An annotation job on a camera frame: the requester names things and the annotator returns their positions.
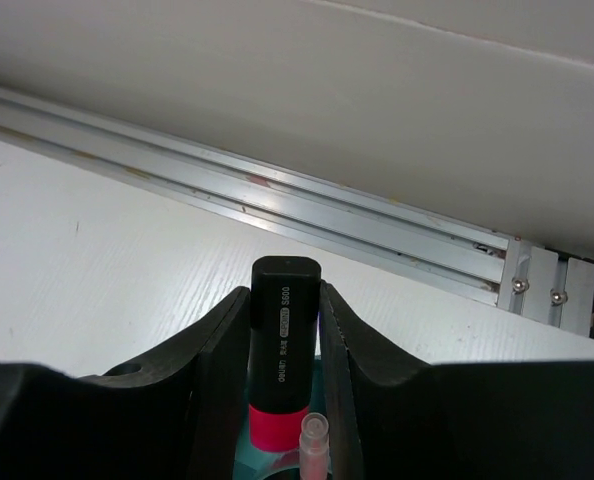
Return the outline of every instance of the metal frame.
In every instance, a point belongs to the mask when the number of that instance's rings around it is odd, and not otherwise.
[[[1,87],[0,138],[547,325],[594,325],[594,264],[519,238]]]

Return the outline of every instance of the clear plastic tube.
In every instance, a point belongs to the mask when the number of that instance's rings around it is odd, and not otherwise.
[[[299,476],[301,480],[328,476],[328,420],[320,413],[309,413],[301,422]]]

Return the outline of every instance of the screw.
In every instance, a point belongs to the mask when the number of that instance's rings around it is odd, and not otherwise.
[[[558,292],[556,290],[550,291],[550,301],[554,307],[563,305],[568,301],[568,294],[566,292]]]
[[[524,293],[526,290],[528,290],[528,287],[530,285],[528,284],[528,280],[524,280],[521,278],[513,278],[513,293],[519,295],[520,293]]]

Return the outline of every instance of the silver screw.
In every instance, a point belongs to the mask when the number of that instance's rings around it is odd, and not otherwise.
[[[558,292],[556,290],[550,291],[550,301],[553,306],[558,307],[568,301],[568,294],[566,292]]]
[[[513,278],[513,293],[519,295],[520,293],[524,293],[528,290],[530,285],[528,284],[528,280],[524,280],[522,278]]]

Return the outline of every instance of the white wall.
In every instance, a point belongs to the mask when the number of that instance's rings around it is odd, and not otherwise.
[[[359,315],[428,362],[594,358],[594,340],[0,142],[0,361],[102,373],[278,254],[315,258]]]
[[[0,82],[594,251],[594,0],[0,0]]]

